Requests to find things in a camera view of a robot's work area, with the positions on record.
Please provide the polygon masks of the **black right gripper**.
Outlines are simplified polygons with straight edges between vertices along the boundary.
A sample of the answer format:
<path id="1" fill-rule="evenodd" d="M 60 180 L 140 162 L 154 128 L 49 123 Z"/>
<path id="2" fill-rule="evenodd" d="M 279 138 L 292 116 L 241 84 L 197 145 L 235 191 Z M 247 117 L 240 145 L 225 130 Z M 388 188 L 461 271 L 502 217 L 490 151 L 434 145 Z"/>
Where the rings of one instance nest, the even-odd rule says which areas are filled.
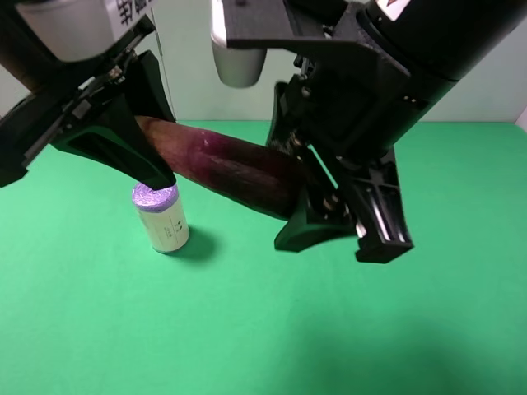
<path id="1" fill-rule="evenodd" d="M 293 48 L 301 72 L 275 84 L 266 146 L 299 162 L 306 180 L 274 247 L 299 253 L 358 235 L 357 261 L 390 263 L 413 249 L 391 147 L 456 80 L 417 56 L 426 43 L 419 1 L 287 6 L 294 32 L 312 41 Z M 357 224 L 299 134 L 344 157 L 338 183 Z"/>

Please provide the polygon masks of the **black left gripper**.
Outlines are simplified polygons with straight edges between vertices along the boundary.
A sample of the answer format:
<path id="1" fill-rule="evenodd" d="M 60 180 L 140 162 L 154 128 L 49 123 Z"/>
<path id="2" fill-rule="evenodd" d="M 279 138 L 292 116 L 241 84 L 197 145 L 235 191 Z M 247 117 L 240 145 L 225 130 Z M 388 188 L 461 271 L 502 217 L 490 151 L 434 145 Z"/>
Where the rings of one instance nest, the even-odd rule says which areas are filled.
<path id="1" fill-rule="evenodd" d="M 155 32 L 142 18 L 110 49 L 56 58 L 20 18 L 1 20 L 1 64 L 29 90 L 1 120 L 1 185 L 22 179 L 48 145 L 107 165 L 153 190 L 176 178 L 137 117 L 174 122 L 157 57 L 135 48 Z"/>

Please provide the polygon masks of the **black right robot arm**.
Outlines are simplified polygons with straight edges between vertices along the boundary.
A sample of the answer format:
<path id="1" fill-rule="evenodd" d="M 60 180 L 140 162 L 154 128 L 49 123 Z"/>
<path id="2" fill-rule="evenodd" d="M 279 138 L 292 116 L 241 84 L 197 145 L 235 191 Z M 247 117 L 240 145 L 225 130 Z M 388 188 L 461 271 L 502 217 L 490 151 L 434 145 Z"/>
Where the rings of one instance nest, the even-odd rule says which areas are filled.
<path id="1" fill-rule="evenodd" d="M 409 251 L 395 143 L 525 16 L 523 1 L 337 2 L 274 88 L 267 145 L 306 175 L 275 248 L 356 236 L 360 262 Z"/>

